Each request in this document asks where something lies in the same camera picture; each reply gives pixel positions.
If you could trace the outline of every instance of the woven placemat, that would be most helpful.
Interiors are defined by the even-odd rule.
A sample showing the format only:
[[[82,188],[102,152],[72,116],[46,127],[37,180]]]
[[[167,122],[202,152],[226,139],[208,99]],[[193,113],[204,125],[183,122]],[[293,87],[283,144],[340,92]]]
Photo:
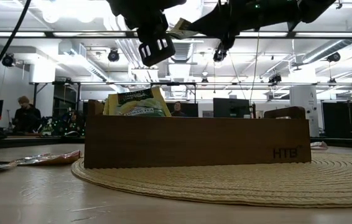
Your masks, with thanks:
[[[85,169],[72,172],[111,189],[208,203],[352,207],[352,155],[313,153],[311,163]]]

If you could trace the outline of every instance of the white pillar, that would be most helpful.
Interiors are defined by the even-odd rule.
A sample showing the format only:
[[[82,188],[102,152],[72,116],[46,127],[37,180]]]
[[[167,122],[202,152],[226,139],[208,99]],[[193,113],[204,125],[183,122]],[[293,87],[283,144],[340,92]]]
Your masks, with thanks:
[[[56,65],[47,59],[41,59],[30,67],[31,82],[53,82],[55,80]],[[42,116],[53,115],[54,86],[45,86],[36,96],[35,106],[40,110]]]
[[[290,88],[290,105],[305,108],[310,128],[310,137],[319,137],[317,93],[315,86],[293,86]]]

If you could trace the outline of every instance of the man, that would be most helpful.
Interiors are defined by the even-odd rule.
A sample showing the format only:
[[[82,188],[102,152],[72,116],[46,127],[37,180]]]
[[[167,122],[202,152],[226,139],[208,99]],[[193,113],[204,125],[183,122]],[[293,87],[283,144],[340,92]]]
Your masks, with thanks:
[[[26,96],[19,98],[19,104],[21,108],[14,115],[14,131],[33,133],[40,126],[40,111],[29,103]]]
[[[171,113],[171,115],[172,116],[186,116],[186,114],[182,112],[182,103],[180,101],[175,103],[174,111]]]

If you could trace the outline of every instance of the table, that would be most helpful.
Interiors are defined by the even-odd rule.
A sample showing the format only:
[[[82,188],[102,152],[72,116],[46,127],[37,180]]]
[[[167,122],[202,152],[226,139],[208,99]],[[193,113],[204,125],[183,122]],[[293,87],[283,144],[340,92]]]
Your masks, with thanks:
[[[0,160],[83,150],[83,144],[0,149]],[[331,147],[328,152],[352,154]],[[128,194],[74,177],[70,166],[16,167],[0,173],[0,223],[352,223],[352,208],[216,205]]]

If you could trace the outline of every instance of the wooden box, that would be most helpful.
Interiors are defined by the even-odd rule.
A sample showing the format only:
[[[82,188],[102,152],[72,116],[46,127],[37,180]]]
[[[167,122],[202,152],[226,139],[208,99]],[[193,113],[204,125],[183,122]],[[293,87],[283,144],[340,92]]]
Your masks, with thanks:
[[[301,108],[265,113],[272,119],[239,119],[104,116],[101,107],[93,101],[89,105],[86,168],[311,161]],[[284,116],[298,119],[274,119]]]

